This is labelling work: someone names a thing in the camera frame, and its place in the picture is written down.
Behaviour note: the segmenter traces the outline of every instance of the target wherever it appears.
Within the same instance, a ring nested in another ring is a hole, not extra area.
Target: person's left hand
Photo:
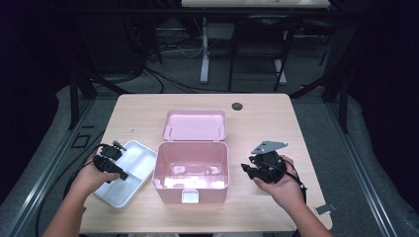
[[[103,173],[100,172],[93,163],[94,154],[86,161],[86,166],[82,168],[71,185],[70,190],[76,191],[85,198],[99,189],[105,182],[114,181],[120,178],[118,173]]]

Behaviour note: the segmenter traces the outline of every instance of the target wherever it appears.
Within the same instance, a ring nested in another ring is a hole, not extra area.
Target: white tray
[[[154,170],[157,154],[137,141],[129,141],[123,156],[115,164],[121,167],[128,177],[110,184],[104,183],[95,195],[116,208],[126,207],[141,189]]]

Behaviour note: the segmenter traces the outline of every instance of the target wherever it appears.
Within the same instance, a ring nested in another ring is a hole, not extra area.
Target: white plastic container
[[[115,164],[121,167],[128,177],[125,181],[118,179],[110,184],[104,183],[95,194],[115,208],[129,204],[150,177],[156,164],[156,152],[137,141],[129,141],[124,148],[123,156]]]
[[[223,111],[174,110],[167,114],[153,185],[164,202],[225,201],[229,184]]]

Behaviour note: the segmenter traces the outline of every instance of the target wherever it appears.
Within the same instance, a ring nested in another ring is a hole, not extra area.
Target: desk
[[[231,105],[241,103],[235,111]],[[120,96],[104,134],[103,143],[137,140],[157,150],[163,142],[166,114],[173,109],[223,110],[226,114],[230,185],[223,203],[164,203],[149,179],[124,209],[115,209],[95,195],[85,206],[83,233],[214,233],[293,231],[295,225],[273,199],[261,191],[241,169],[250,151],[263,140],[285,141],[278,150],[294,159],[307,186],[307,205],[325,200],[304,143],[291,100],[281,94],[163,94]],[[319,215],[330,229],[329,214]]]
[[[268,7],[327,8],[328,0],[182,0],[183,7]]]
[[[328,0],[182,0],[183,7],[190,8],[328,8]],[[210,53],[208,51],[207,18],[203,19],[203,65],[201,83],[207,84],[210,70]],[[276,60],[275,66],[281,68],[281,61]],[[280,83],[287,84],[285,74]]]

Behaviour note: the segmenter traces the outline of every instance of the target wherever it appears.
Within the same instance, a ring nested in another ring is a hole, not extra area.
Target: hand
[[[94,154],[90,155],[85,167],[80,170],[70,188],[70,191],[75,191],[84,198],[99,189],[105,182],[120,178],[120,174],[118,173],[100,172],[93,163],[94,157]]]
[[[287,172],[293,175],[294,171],[291,166],[293,160],[287,156],[283,156],[283,158],[288,161],[286,162]],[[270,194],[274,201],[285,211],[299,204],[305,205],[299,184],[287,174],[284,174],[276,184],[267,184],[259,178],[254,178],[253,181],[261,190]]]

